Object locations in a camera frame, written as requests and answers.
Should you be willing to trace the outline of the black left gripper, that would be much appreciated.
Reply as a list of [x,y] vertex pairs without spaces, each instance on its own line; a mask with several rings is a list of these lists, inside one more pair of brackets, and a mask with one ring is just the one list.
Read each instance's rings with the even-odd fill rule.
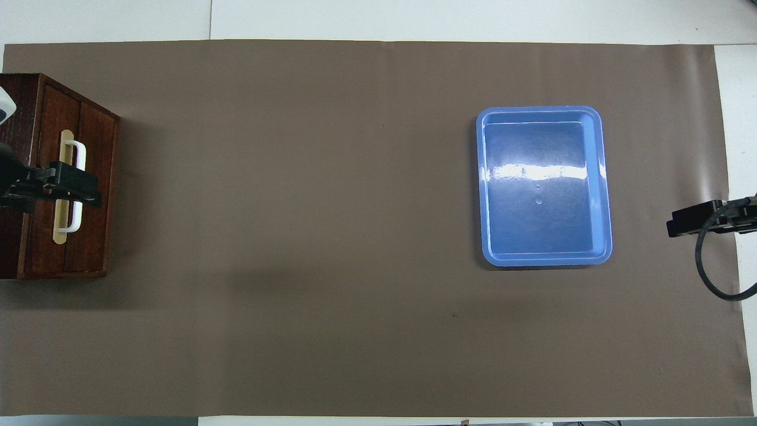
[[55,162],[55,196],[46,192],[48,178],[54,170],[31,167],[20,162],[11,150],[1,153],[1,205],[20,213],[33,213],[38,200],[64,199],[81,202],[95,208],[102,206],[102,192],[98,178],[65,162]]

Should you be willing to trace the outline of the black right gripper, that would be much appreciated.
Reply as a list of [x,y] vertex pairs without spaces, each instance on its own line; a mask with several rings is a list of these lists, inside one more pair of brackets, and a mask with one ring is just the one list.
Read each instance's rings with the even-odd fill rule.
[[718,234],[751,234],[756,231],[756,196],[724,202],[707,201],[673,211],[666,221],[668,237],[698,234],[719,209]]

